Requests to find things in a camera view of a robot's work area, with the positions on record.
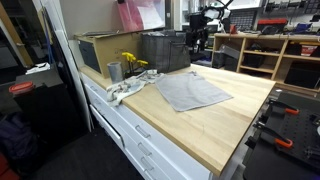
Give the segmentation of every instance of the gray towel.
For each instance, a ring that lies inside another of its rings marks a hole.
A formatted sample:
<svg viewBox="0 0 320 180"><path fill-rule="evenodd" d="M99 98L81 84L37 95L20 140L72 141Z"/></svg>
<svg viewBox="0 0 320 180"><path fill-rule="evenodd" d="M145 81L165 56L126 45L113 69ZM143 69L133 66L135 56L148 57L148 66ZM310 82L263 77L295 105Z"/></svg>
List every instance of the gray towel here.
<svg viewBox="0 0 320 180"><path fill-rule="evenodd" d="M163 75L155 84L176 111L209 106L232 98L196 72Z"/></svg>

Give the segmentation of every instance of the shelving unit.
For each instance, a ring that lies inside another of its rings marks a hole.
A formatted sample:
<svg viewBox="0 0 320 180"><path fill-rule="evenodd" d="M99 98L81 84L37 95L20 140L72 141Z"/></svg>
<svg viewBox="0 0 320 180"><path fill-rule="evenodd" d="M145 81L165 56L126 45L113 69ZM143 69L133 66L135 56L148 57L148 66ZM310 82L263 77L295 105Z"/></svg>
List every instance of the shelving unit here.
<svg viewBox="0 0 320 180"><path fill-rule="evenodd" d="M289 72L291 63L294 61L304 61L310 63L319 63L320 57L307 57L299 55L285 54L288 43L291 41L317 42L314 36L288 36L288 35L246 35L246 34L215 34L215 46L213 52L218 50L224 43L232 41L239 46L240 56L237 66L237 73L253 75L265 79L276 81L276 86L291 91L296 91L309 95L316 95L320 92L318 89L310 89L296 85L286 84L285 79ZM253 43L258 43L262 47L275 48L279 53L257 52L247 50ZM265 56L264 63L259 68L249 67L242 64L246 54L255 54Z"/></svg>

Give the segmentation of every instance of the butcher block counter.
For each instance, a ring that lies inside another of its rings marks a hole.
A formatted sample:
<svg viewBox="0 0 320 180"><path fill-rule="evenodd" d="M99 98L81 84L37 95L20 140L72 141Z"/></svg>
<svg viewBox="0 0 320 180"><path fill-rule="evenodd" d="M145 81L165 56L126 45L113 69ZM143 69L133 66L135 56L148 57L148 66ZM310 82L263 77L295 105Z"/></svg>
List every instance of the butcher block counter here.
<svg viewBox="0 0 320 180"><path fill-rule="evenodd" d="M111 85L87 67L80 71L103 89ZM122 104L192 158L220 176L275 82L249 75L191 65L169 74L196 71L233 98L215 105L175 111L154 84L122 100Z"/></svg>

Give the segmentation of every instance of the door frame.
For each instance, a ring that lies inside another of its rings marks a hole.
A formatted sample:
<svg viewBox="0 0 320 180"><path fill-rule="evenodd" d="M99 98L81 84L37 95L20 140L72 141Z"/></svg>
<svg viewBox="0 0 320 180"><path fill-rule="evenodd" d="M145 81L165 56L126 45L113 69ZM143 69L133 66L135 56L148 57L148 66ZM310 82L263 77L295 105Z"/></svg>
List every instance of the door frame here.
<svg viewBox="0 0 320 180"><path fill-rule="evenodd" d="M4 34L6 35L8 41L10 42L12 49L17 54L21 64L26 66L33 65L31 57L28 54L28 51L23 45L16 29L14 28L7 12L5 11L2 3L0 2L0 27Z"/></svg>

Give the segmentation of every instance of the wooden shelf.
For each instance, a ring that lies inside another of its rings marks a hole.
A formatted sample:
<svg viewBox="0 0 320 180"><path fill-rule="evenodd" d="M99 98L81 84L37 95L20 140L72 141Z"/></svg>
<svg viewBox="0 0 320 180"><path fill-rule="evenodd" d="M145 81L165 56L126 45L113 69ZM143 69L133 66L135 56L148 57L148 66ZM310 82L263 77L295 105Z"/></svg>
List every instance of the wooden shelf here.
<svg viewBox="0 0 320 180"><path fill-rule="evenodd" d="M263 55L263 56L276 56L276 57L279 56L279 54L277 53L256 52L256 51L248 51L248 50L244 50L243 52L248 54L257 54L257 55Z"/></svg>
<svg viewBox="0 0 320 180"><path fill-rule="evenodd" d="M320 61L320 57L308 57L308 56L298 56L298 55L290 55L290 54L284 54L283 57L292 58L292 59L303 59L303 60L309 60L309 61Z"/></svg>
<svg viewBox="0 0 320 180"><path fill-rule="evenodd" d="M254 67L241 65L240 68L249 69L249 70L253 70L253 71L259 71L259 72L265 72L265 73L270 73L270 74L272 74L274 72L274 66L273 65L267 65L267 64L262 64L261 67L259 67L259 68L254 68Z"/></svg>
<svg viewBox="0 0 320 180"><path fill-rule="evenodd" d="M284 83L284 80L282 80L282 79L275 79L275 81L279 85L283 85L283 86L287 86L287 87L291 87L291 88L297 88L297 89L301 89L301 90L312 91L312 92L316 92L316 93L319 92L319 89L309 89L309 88L305 88L305 87L301 87L301 86L295 86L292 84L286 84L286 83Z"/></svg>

